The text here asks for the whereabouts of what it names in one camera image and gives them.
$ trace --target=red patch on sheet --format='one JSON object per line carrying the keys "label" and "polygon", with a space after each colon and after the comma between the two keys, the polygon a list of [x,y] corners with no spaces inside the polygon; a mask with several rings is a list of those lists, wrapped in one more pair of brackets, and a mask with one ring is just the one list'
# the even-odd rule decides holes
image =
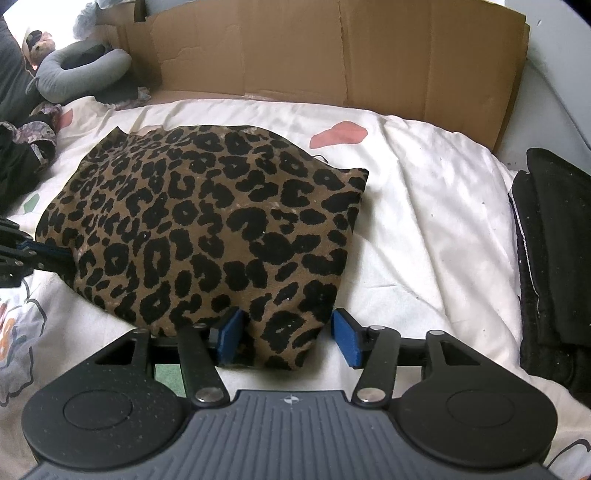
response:
{"label": "red patch on sheet", "polygon": [[74,120],[74,112],[70,109],[60,117],[60,121],[57,123],[56,133],[59,133],[62,128],[69,127],[72,124],[72,120]]}
{"label": "red patch on sheet", "polygon": [[353,122],[340,122],[328,130],[324,130],[310,138],[310,148],[328,147],[330,145],[357,144],[368,136],[368,131]]}

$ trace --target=cardboard box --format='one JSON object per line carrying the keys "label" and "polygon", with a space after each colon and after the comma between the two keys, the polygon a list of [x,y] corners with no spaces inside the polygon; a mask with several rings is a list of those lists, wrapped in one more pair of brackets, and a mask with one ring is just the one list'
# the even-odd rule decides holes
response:
{"label": "cardboard box", "polygon": [[136,6],[96,34],[152,87],[369,109],[490,149],[529,37],[523,15],[483,0],[198,0],[145,21]]}

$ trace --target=crosshair logo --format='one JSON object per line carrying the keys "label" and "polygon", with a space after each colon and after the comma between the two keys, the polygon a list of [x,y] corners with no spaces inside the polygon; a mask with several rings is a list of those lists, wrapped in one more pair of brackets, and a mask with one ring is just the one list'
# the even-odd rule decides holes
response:
{"label": "crosshair logo", "polygon": [[286,398],[283,399],[285,403],[288,405],[294,405],[300,401],[298,397],[296,397],[293,393],[290,393]]}

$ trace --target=mattress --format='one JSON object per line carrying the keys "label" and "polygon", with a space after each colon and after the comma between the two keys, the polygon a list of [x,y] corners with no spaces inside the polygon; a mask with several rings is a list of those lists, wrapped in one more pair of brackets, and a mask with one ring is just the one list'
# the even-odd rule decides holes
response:
{"label": "mattress", "polygon": [[[519,275],[508,201],[514,173],[485,147],[423,122],[334,106],[218,99],[115,112],[83,98],[63,112],[57,159],[9,216],[31,234],[82,158],[115,127],[141,134],[160,126],[253,125],[334,167],[366,168],[336,306],[363,325],[389,326],[409,338],[445,330],[532,383],[558,411],[547,463],[564,479],[591,474],[591,412],[563,387],[519,367]],[[20,429],[27,400],[131,327],[41,271],[19,288],[0,290],[0,326],[0,478],[12,480],[35,465]],[[220,375],[231,395],[243,388],[350,395],[359,371],[347,367],[324,331],[299,371]],[[419,368],[399,368],[395,396],[419,379]]]}

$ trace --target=leopard print pillow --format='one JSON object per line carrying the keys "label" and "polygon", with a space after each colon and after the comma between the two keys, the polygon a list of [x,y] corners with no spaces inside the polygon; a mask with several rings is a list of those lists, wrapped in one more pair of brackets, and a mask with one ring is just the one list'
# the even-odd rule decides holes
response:
{"label": "leopard print pillow", "polygon": [[238,362],[302,366],[329,320],[368,172],[337,170],[257,127],[113,130],[43,213],[80,295],[174,335],[229,307]]}

